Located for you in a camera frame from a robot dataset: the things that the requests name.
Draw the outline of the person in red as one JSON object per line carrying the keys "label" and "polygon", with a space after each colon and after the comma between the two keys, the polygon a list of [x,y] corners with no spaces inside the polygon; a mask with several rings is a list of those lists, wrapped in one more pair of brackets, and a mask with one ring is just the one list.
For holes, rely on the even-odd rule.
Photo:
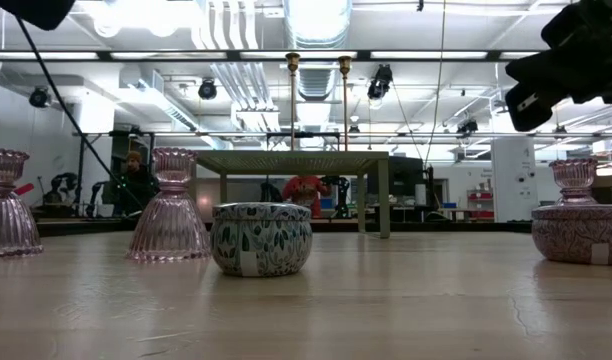
{"label": "person in red", "polygon": [[321,216],[321,196],[329,196],[331,187],[314,175],[293,176],[282,190],[284,201],[300,205],[311,210],[313,218]]}

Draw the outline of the pink paisley candle tin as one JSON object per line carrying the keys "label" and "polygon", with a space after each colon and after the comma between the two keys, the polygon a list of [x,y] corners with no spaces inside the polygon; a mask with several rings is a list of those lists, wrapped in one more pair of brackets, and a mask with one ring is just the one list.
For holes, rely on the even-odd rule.
{"label": "pink paisley candle tin", "polygon": [[532,211],[531,232],[548,260],[612,265],[612,204],[539,207]]}

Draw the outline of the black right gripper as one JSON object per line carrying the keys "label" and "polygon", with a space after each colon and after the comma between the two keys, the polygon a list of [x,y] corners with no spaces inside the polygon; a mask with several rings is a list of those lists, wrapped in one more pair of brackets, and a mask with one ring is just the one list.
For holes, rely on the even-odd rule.
{"label": "black right gripper", "polygon": [[570,97],[612,104],[612,0],[578,0],[541,30],[550,50],[513,60],[506,73],[519,83],[505,95],[518,132],[532,131]]}

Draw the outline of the black table frame rail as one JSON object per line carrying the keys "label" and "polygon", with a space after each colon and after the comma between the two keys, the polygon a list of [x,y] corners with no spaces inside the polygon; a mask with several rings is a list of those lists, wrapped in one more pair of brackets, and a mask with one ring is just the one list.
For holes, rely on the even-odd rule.
{"label": "black table frame rail", "polygon": [[[136,222],[130,220],[91,220],[91,221],[46,221],[37,224],[41,237],[83,235],[133,231]],[[353,222],[312,222],[314,232],[350,233],[359,232],[359,225]],[[530,222],[510,223],[392,223],[395,232],[513,232],[531,233]]]}

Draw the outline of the black overhead frame bar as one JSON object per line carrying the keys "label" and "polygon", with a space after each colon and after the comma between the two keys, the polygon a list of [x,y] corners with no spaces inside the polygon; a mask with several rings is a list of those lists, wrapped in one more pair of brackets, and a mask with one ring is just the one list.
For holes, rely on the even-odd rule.
{"label": "black overhead frame bar", "polygon": [[[305,62],[349,57],[354,62],[508,62],[535,55],[535,50],[297,50]],[[0,62],[280,62],[289,50],[110,51],[0,50]]]}

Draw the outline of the seated person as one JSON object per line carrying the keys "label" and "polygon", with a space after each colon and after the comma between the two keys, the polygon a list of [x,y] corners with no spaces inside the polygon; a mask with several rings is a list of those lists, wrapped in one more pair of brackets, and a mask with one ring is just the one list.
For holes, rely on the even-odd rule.
{"label": "seated person", "polygon": [[142,164],[141,154],[129,151],[126,155],[126,169],[116,181],[110,183],[110,190],[113,215],[124,217],[143,211],[159,188],[156,179]]}

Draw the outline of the pale green metal shelf riser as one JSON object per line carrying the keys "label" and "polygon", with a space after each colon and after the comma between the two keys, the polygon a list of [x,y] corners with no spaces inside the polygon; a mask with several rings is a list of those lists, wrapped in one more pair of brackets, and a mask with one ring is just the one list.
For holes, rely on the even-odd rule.
{"label": "pale green metal shelf riser", "polygon": [[366,230],[364,175],[378,167],[379,230],[391,234],[389,204],[389,154],[376,151],[247,151],[200,150],[197,164],[220,178],[220,201],[228,201],[229,175],[341,175],[357,178],[358,229]]}

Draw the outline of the pink ribbed glass candle holder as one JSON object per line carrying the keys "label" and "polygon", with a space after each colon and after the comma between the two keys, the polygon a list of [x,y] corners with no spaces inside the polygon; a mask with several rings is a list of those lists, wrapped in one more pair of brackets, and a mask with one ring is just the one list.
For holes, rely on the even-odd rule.
{"label": "pink ribbed glass candle holder", "polygon": [[40,254],[43,246],[30,208],[14,192],[29,155],[0,149],[0,257]]}
{"label": "pink ribbed glass candle holder", "polygon": [[560,188],[557,205],[591,205],[597,161],[591,158],[556,160],[549,164],[554,182]]}
{"label": "pink ribbed glass candle holder", "polygon": [[142,212],[126,257],[143,262],[209,257],[209,234],[189,194],[196,153],[160,147],[153,150],[152,157],[159,192]]}

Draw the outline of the white square column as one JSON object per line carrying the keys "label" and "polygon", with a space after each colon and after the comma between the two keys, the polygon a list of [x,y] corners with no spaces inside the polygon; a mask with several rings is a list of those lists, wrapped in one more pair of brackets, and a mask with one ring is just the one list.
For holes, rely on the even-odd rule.
{"label": "white square column", "polygon": [[538,206],[534,142],[496,138],[491,144],[495,221],[528,221]]}

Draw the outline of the leaf-patterned white candle tin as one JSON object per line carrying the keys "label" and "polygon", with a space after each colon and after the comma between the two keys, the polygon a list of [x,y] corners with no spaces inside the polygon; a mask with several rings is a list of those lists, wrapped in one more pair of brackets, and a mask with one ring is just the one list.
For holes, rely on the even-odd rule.
{"label": "leaf-patterned white candle tin", "polygon": [[306,207],[291,203],[229,203],[215,206],[212,216],[212,256],[227,275],[291,275],[301,270],[311,254],[311,210]]}

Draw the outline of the red shelving unit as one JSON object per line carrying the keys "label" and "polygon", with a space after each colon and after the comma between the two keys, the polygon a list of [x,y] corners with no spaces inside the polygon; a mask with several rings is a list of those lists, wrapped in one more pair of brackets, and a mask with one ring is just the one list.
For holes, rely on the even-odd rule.
{"label": "red shelving unit", "polygon": [[488,190],[468,190],[467,209],[469,219],[473,222],[493,222],[494,195]]}

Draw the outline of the silver ventilation duct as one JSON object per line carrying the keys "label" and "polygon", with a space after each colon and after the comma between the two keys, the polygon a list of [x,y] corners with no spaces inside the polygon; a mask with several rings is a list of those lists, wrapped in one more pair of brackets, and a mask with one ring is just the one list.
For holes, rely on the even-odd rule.
{"label": "silver ventilation duct", "polygon": [[343,49],[352,0],[282,0],[286,38],[293,49]]}

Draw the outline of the black cabinet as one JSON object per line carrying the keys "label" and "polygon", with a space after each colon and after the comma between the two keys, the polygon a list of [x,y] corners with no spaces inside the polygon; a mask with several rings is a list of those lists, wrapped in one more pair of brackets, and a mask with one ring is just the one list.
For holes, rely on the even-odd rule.
{"label": "black cabinet", "polygon": [[415,200],[416,186],[424,184],[423,161],[418,158],[389,158],[389,194],[403,204]]}

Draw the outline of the tall gold candlestick holder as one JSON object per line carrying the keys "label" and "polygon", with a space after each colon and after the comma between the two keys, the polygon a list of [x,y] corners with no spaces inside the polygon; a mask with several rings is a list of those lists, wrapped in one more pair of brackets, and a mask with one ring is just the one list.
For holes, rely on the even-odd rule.
{"label": "tall gold candlestick holder", "polygon": [[297,95],[297,70],[299,67],[300,55],[295,52],[287,53],[285,55],[287,60],[287,69],[290,74],[290,150],[294,151],[296,148],[296,130],[295,122],[297,118],[296,114],[296,95]]}
{"label": "tall gold candlestick holder", "polygon": [[343,95],[343,137],[344,137],[344,150],[348,150],[349,146],[349,137],[348,137],[348,90],[347,90],[347,79],[348,73],[350,71],[351,66],[351,57],[350,56],[340,56],[338,58],[339,63],[339,71],[342,78],[342,95]]}

